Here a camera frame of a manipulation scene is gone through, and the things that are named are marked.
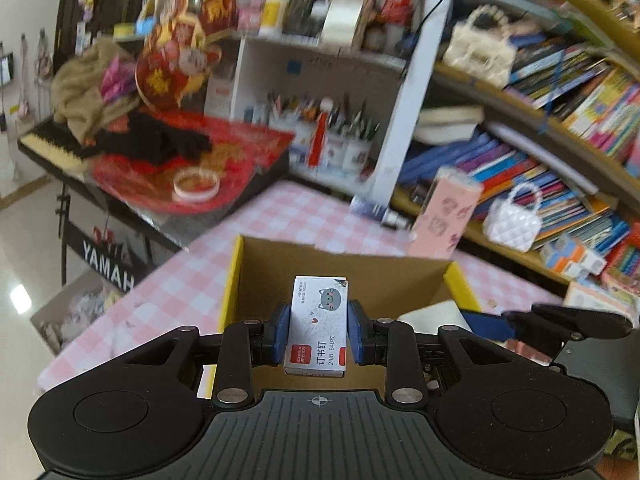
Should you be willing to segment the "white foam block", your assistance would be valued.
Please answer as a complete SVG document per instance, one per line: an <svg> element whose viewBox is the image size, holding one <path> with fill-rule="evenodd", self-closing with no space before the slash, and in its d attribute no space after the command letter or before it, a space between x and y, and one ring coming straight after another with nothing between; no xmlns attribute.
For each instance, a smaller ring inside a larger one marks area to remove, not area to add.
<svg viewBox="0 0 640 480"><path fill-rule="evenodd" d="M465 321L454 300L445 300L437 304L416 309L398 316L398 321L408 324L417 334L436 335L442 326L451 325L468 332L471 327Z"/></svg>

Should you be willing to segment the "white staples box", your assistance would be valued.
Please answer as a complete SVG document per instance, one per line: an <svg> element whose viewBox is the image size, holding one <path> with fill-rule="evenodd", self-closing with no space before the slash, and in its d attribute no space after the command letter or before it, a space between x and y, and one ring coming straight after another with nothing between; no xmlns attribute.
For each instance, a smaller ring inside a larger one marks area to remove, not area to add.
<svg viewBox="0 0 640 480"><path fill-rule="evenodd" d="M283 367L298 376L343 377L346 370L348 281L298 276Z"/></svg>

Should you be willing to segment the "yellow cardboard box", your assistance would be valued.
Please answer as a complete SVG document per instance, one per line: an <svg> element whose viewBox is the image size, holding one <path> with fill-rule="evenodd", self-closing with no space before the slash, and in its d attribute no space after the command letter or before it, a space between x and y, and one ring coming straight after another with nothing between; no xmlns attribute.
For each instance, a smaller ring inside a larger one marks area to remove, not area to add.
<svg viewBox="0 0 640 480"><path fill-rule="evenodd" d="M480 310L453 261L334 254L240 235L228 265L218 330L248 318L268 320L277 307L291 302L299 275L344 278L348 295L343 300L358 301L369 318L398 318L446 300L454 300L461 310Z"/></svg>

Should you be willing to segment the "orange white medicine box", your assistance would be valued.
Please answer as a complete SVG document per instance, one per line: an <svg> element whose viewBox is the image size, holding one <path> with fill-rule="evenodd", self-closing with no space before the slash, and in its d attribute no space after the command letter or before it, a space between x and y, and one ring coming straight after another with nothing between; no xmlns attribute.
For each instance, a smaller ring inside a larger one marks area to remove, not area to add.
<svg viewBox="0 0 640 480"><path fill-rule="evenodd" d="M598 276L606 266L605 258L567 234L545 244L540 250L540 258L546 268L570 280Z"/></svg>

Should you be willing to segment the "white quilted mini handbag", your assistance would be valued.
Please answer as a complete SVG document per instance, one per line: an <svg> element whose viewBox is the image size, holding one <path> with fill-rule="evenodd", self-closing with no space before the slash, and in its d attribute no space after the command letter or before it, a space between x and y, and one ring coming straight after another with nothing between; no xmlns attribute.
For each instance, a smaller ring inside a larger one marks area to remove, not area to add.
<svg viewBox="0 0 640 480"><path fill-rule="evenodd" d="M521 191L533 194L532 206L521 206L515 201ZM541 202L541 190L536 184L515 185L505 200L495 200L489 207L482 226L484 237L516 252L528 252L542 227L538 214Z"/></svg>

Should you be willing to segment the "pink cartoon box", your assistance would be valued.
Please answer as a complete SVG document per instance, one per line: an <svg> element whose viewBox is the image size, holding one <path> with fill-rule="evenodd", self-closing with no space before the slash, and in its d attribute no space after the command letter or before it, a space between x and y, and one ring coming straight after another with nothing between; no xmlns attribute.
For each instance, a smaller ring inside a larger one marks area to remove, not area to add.
<svg viewBox="0 0 640 480"><path fill-rule="evenodd" d="M466 172L440 167L410 233L408 256L449 260L484 191Z"/></svg>

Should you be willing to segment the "wooden bookshelf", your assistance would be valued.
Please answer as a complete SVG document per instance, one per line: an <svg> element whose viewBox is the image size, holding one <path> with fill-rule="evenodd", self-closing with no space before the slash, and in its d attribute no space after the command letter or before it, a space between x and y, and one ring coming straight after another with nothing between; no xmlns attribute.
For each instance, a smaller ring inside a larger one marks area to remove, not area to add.
<svg viewBox="0 0 640 480"><path fill-rule="evenodd" d="M631 73L639 73L639 36L629 26L620 24L604 4L594 0L540 0L559 3L565 11L574 10L585 18L593 30L613 43L615 59ZM624 219L639 217L639 180L613 159L586 141L570 133L557 119L544 116L524 102L515 99L486 82L481 82L448 67L435 64L432 81L457 99L468 98L485 107L486 117L509 126L526 138L558 156L572 168L580 170L600 188L598 201L620 212ZM460 248L503 270L535 282L550 292L564 292L568 281L561 274L545 268L533 252L519 254L514 250L488 242L477 222L469 224Z"/></svg>

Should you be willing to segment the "black keyboard piano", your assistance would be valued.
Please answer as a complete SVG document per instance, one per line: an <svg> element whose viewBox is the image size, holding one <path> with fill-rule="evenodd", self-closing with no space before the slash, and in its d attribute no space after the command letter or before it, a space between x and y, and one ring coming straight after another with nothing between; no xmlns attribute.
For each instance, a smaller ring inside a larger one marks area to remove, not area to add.
<svg viewBox="0 0 640 480"><path fill-rule="evenodd" d="M157 214L144 208L130 206L100 188L91 175L91 159L79 157L81 147L70 130L55 125L51 118L21 134L17 140L17 148L28 159L88 202L166 249L178 252L191 244L190 240L177 230L178 224L173 222L168 214Z"/></svg>

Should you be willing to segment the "cream quilted handbag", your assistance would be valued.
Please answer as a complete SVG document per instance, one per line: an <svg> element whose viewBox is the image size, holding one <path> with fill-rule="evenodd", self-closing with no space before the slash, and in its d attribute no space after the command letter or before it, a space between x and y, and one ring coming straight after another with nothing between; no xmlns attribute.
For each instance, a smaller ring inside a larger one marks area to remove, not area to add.
<svg viewBox="0 0 640 480"><path fill-rule="evenodd" d="M510 44L510 32L503 10L492 4L478 6L465 21L454 25L442 62L503 89L518 52Z"/></svg>

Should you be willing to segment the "beige cloth pile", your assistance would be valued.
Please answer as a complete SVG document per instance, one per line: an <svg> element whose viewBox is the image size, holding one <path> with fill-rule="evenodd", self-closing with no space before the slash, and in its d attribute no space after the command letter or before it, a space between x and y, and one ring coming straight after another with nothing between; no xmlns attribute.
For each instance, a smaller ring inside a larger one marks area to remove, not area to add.
<svg viewBox="0 0 640 480"><path fill-rule="evenodd" d="M66 125L80 143L140 105L137 89L112 102L102 96L101 84L114 60L134 58L111 38L100 38L82 55L70 58L51 84L53 120Z"/></svg>

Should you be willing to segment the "red gold festive decoration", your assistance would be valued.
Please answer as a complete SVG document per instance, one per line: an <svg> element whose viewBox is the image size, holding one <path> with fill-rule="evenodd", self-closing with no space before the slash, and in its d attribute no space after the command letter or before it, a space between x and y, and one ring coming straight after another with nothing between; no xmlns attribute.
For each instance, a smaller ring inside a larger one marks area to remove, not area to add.
<svg viewBox="0 0 640 480"><path fill-rule="evenodd" d="M171 110L198 92L222 58L218 42L238 22L238 0L152 0L155 25L136 63L136 85L151 110Z"/></svg>

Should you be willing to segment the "white yellow bottle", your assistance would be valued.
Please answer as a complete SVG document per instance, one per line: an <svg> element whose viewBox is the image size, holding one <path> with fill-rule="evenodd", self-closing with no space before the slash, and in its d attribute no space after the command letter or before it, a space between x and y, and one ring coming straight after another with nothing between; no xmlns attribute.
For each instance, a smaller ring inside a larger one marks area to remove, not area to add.
<svg viewBox="0 0 640 480"><path fill-rule="evenodd" d="M290 0L265 0L260 20L260 36L280 35Z"/></svg>

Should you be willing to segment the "white tape roll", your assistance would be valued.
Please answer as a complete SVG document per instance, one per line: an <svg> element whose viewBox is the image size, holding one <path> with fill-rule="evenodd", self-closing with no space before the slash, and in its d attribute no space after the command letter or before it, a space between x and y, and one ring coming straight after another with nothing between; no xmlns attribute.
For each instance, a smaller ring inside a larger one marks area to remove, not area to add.
<svg viewBox="0 0 640 480"><path fill-rule="evenodd" d="M320 32L322 46L358 50L361 47L373 0L329 0Z"/></svg>

